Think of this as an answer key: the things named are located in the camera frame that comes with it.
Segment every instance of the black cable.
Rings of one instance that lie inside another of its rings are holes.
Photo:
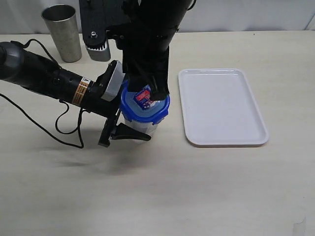
[[[80,112],[79,112],[78,126],[77,126],[78,136],[79,136],[79,140],[80,140],[80,143],[81,143],[81,145],[79,146],[79,145],[76,145],[76,144],[66,143],[66,142],[58,139],[53,134],[51,134],[48,130],[46,130],[43,126],[41,126],[35,120],[33,120],[19,105],[17,105],[15,102],[13,102],[10,98],[8,98],[7,96],[3,95],[2,93],[0,93],[0,97],[3,97],[5,100],[7,100],[9,103],[11,103],[13,106],[15,106],[17,109],[19,109],[32,123],[34,123],[37,127],[39,127],[41,130],[43,130],[45,133],[47,133],[50,137],[52,137],[57,142],[59,142],[61,144],[64,144],[64,145],[67,145],[67,146],[74,147],[74,148],[80,148],[80,149],[84,148],[84,142],[83,142],[83,139],[82,139],[80,127],[81,127],[81,123],[82,123],[82,114],[84,112],[88,112],[89,113],[89,111],[83,110],[83,108],[81,108]]]
[[[30,39],[26,44],[20,43],[20,42],[18,42],[18,41],[11,41],[11,43],[14,43],[15,45],[17,45],[17,46],[19,46],[19,47],[25,49],[25,48],[28,48],[28,47],[29,47],[29,45],[31,44],[32,41],[35,41],[36,43],[38,43],[38,44],[42,47],[42,49],[45,51],[45,53],[47,54],[47,56],[50,58],[50,60],[52,60],[52,61],[53,61],[54,63],[56,63],[57,65],[59,65],[58,62],[50,55],[50,53],[49,53],[48,50],[45,48],[45,46],[44,46],[41,42],[39,42],[37,39],[35,39],[35,38]]]
[[[64,102],[64,101],[62,101],[62,100],[59,100],[59,102],[65,104],[65,105],[67,106],[67,109],[66,109],[66,111],[65,111],[64,113],[62,113],[62,114],[57,118],[57,120],[56,120],[56,122],[55,122],[55,128],[56,128],[56,130],[57,130],[59,133],[61,133],[61,134],[73,134],[73,133],[75,133],[75,132],[78,130],[78,128],[79,128],[78,126],[77,126],[74,130],[72,130],[71,132],[68,132],[68,133],[62,132],[62,131],[58,128],[58,121],[59,121],[59,119],[60,119],[63,115],[65,115],[65,114],[69,111],[69,109],[70,109],[69,105],[68,105],[66,102]]]
[[[193,9],[193,7],[196,5],[197,0],[193,0],[192,5],[187,9],[187,11],[190,11]]]

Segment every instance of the white tray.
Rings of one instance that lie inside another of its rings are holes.
[[[187,139],[197,146],[261,146],[269,135],[245,75],[237,69],[179,73]]]

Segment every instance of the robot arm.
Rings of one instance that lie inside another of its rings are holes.
[[[108,39],[123,51],[123,64],[112,61],[93,82],[61,68],[51,58],[25,50],[18,42],[0,42],[0,80],[84,108],[106,117],[99,144],[139,139],[149,135],[124,124],[120,115],[122,83],[129,91],[151,88],[152,100],[164,100],[169,44],[191,0],[80,0],[83,39],[92,59],[110,60]]]

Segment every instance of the plastic container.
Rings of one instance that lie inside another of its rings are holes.
[[[168,115],[169,96],[163,101],[151,101],[149,86],[145,86],[140,92],[128,92],[127,83],[124,86],[120,109],[125,124],[152,136],[160,122]]]

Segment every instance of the sticker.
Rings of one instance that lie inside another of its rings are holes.
[[[148,110],[159,103],[159,101],[150,100],[150,92],[151,89],[147,85],[133,98],[133,100],[138,104],[139,107],[141,107],[142,110]]]
[[[81,102],[82,102],[82,99],[84,97],[84,94],[86,93],[88,87],[89,87],[89,84],[90,84],[90,80],[87,79],[87,78],[82,78],[81,79],[81,82],[79,83],[78,85],[78,88],[73,96],[73,99],[72,99],[72,104],[73,105],[76,105],[76,106],[80,106],[81,105]]]

